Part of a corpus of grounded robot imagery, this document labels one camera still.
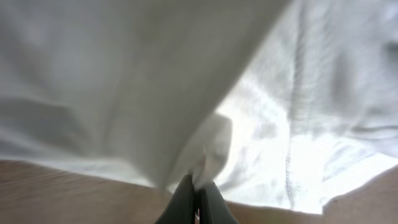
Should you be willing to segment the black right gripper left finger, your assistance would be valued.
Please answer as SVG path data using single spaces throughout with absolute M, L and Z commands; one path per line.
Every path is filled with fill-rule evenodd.
M 155 224 L 194 224 L 195 209 L 192 176 L 185 175 Z

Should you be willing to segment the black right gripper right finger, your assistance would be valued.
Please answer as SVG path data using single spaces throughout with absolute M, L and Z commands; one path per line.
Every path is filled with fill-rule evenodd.
M 198 191 L 200 224 L 238 224 L 215 183 Z

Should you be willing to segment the white t-shirt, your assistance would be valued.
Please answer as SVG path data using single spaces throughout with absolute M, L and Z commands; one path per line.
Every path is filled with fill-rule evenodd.
M 397 165 L 397 2 L 1 2 L 1 159 L 320 214 Z

